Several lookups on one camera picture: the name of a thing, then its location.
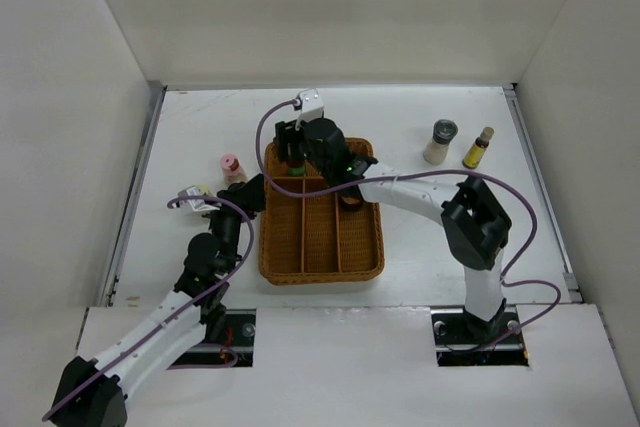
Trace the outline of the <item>yellow cap green label bottle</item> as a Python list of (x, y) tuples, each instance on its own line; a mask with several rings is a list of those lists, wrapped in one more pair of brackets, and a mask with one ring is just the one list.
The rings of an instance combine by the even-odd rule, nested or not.
[(288, 160), (287, 175), (291, 177), (304, 177), (306, 173), (306, 161), (304, 159)]

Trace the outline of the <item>yellow lid spice shaker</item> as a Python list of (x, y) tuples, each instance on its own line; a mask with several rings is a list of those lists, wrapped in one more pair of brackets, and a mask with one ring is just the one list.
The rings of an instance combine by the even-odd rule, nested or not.
[(201, 195), (209, 196), (211, 194), (211, 190), (206, 185), (199, 185), (198, 189)]

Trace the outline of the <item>red lid chili sauce jar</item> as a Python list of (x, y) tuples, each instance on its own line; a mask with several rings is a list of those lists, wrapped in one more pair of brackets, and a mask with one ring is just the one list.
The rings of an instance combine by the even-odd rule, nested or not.
[(357, 212), (364, 205), (363, 200), (354, 197), (339, 195), (337, 199), (340, 208), (346, 212)]

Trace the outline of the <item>black top salt grinder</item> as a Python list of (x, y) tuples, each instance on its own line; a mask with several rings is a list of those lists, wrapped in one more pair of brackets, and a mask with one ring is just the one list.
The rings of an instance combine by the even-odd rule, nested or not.
[(436, 121), (432, 129), (432, 137), (423, 151), (424, 160), (433, 165), (441, 165), (448, 154), (449, 146), (458, 134), (457, 124), (449, 119)]

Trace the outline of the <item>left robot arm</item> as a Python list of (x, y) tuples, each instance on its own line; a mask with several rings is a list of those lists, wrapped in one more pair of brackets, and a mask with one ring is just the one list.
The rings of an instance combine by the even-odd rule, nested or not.
[(198, 343), (214, 345), (224, 334), (221, 303), (230, 278), (246, 262), (240, 231), (264, 211), (264, 177), (258, 174), (216, 196), (208, 229), (187, 247), (183, 270), (160, 304), (128, 334), (100, 354), (75, 357), (64, 368), (50, 410), (56, 426), (123, 426), (128, 405), (159, 372)]

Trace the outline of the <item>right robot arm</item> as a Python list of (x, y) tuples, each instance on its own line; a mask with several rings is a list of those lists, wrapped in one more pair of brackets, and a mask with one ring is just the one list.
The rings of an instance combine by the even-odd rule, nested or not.
[(342, 131), (324, 117), (278, 122), (274, 146), (280, 161), (308, 162), (349, 200), (389, 205), (442, 226), (451, 255), (464, 269), (466, 335), (483, 343), (499, 332), (506, 305), (500, 267), (512, 222), (484, 180), (403, 180), (399, 171), (353, 151)]

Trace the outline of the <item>pink lid spice shaker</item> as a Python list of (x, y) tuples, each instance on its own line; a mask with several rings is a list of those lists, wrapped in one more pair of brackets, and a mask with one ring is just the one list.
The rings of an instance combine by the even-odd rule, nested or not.
[(234, 154), (225, 154), (219, 161), (225, 183), (230, 186), (235, 183), (246, 182), (247, 176)]

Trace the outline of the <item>brown wicker divided basket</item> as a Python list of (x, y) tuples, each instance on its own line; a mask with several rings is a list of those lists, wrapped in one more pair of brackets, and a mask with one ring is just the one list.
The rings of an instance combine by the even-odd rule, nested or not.
[(380, 207), (347, 204), (336, 194), (294, 198), (275, 189), (313, 193), (327, 187), (307, 164), (294, 176), (280, 162), (275, 146), (265, 148), (264, 166), (273, 179), (265, 183), (261, 216), (259, 272), (274, 285), (362, 282), (384, 269)]

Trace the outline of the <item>small yellow label dark bottle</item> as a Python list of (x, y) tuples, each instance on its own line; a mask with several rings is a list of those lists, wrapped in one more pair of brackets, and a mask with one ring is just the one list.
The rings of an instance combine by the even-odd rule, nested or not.
[(484, 154), (486, 153), (489, 144), (494, 136), (494, 129), (492, 127), (484, 127), (480, 135), (474, 140), (466, 155), (462, 160), (462, 165), (468, 169), (476, 169)]

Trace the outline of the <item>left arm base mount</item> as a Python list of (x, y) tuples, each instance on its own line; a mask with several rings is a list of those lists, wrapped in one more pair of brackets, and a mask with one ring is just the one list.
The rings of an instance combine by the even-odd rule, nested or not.
[(205, 339), (189, 348), (170, 367), (178, 369), (222, 369), (252, 367), (257, 311), (228, 310)]

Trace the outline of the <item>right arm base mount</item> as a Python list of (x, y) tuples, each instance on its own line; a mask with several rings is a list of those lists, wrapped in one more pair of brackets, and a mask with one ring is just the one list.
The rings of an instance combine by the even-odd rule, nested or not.
[(529, 366), (514, 309), (506, 311), (493, 334), (473, 332), (460, 309), (435, 311), (431, 320), (439, 367)]

